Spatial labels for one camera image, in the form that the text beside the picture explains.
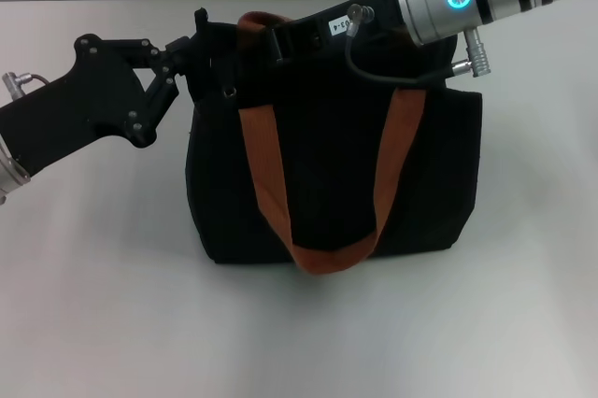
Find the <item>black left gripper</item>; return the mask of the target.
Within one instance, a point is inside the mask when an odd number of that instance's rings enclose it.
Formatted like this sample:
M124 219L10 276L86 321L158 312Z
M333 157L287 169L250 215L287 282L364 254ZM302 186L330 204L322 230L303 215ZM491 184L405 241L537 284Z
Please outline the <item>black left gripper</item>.
M1 107L1 136L10 155L37 174L107 136L148 147L178 97L173 76L183 72L190 48L188 37L163 50L147 38L80 37L67 74ZM165 77L156 77L145 92L140 72Z

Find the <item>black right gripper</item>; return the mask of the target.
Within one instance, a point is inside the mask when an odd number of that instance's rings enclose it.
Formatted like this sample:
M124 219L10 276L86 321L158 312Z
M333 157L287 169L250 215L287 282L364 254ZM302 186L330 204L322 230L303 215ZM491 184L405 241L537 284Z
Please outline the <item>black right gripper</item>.
M348 0L296 21L281 21L269 27L268 42L276 65L298 58L342 55L349 28L349 8L369 7L373 17L362 22L354 43L367 42L405 25L398 0Z

